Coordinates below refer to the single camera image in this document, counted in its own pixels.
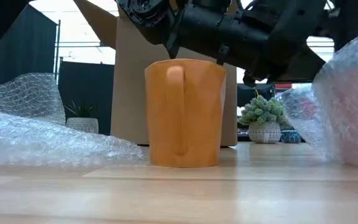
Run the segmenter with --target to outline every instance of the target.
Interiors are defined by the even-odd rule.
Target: cardboard box
[[[104,25],[105,29],[109,30],[100,29],[102,26],[97,24],[103,23],[106,19],[96,18],[105,16],[105,14],[89,12],[94,10],[95,5],[86,9],[86,7],[83,7],[85,1],[75,0],[80,10],[82,12],[86,11],[83,14],[89,24],[94,27],[94,31],[99,38],[101,40],[116,39],[111,134],[137,144],[149,144],[145,113],[144,70],[156,61],[169,59],[168,53],[162,45],[148,43],[122,12],[120,12],[116,25],[110,27]],[[115,26],[116,36],[112,37],[111,29]],[[216,61],[213,58],[183,48],[179,51],[177,58]],[[221,144],[222,146],[235,146],[237,144],[236,67],[225,65],[225,68],[227,70],[227,80]]]

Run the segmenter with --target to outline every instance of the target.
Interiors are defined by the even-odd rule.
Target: wooden surface
[[[358,223],[358,167],[247,143],[198,169],[0,166],[0,223]]]

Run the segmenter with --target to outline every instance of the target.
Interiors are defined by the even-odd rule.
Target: dark curtain
[[[0,84],[24,73],[53,73],[56,28],[56,23],[26,6],[0,40]]]
[[[95,105],[92,117],[99,121],[99,133],[110,135],[114,66],[62,62],[58,87],[64,105]],[[73,114],[66,109],[66,117]]]

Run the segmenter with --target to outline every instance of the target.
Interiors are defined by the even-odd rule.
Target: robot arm
[[[234,15],[231,0],[116,0],[152,44],[171,58],[180,47],[246,70],[244,83],[311,82],[324,61],[306,44],[326,14],[326,0],[255,0]]]

